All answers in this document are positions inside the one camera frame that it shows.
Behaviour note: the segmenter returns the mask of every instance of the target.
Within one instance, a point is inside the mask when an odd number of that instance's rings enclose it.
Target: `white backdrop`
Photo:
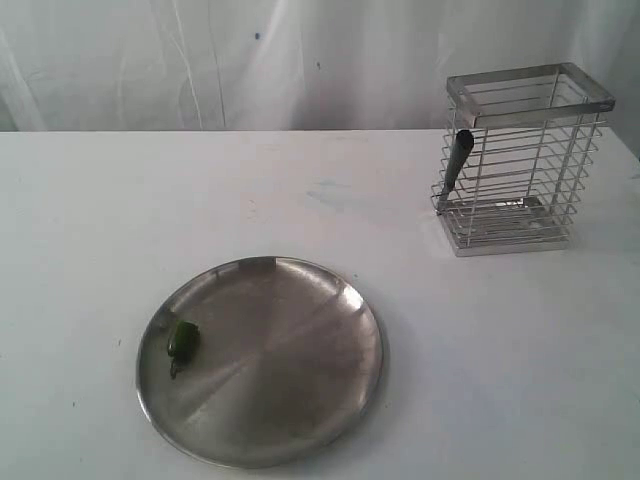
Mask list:
[[[0,95],[21,130],[435,127],[453,74],[606,86],[638,3],[0,0]]]

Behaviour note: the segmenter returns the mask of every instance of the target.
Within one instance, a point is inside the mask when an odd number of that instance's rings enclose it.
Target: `metal wire basket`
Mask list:
[[[450,123],[431,199],[455,254],[566,248],[593,139],[615,99],[572,63],[450,77],[447,91]],[[475,145],[445,195],[461,128]]]

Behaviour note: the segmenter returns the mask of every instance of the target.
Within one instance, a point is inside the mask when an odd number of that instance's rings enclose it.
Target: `green chili pepper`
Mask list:
[[[200,330],[198,326],[178,320],[167,343],[167,353],[171,358],[171,378],[175,378],[178,371],[189,363],[196,353],[200,342]]]

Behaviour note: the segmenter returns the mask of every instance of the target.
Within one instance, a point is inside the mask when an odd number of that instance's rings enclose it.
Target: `stainless steel plate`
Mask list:
[[[172,380],[177,319],[201,342]],[[160,307],[140,343],[137,388],[160,434],[206,462],[258,468],[334,440],[363,413],[382,366],[380,332],[342,278],[291,258],[205,272]]]

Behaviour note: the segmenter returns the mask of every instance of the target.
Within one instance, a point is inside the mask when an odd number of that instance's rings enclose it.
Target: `table surface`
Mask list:
[[[640,164],[605,135],[571,249],[455,258],[441,133],[1,134],[0,477],[638,478]],[[135,361],[169,294],[254,255],[348,278],[389,350],[357,428],[243,472],[155,432]]]

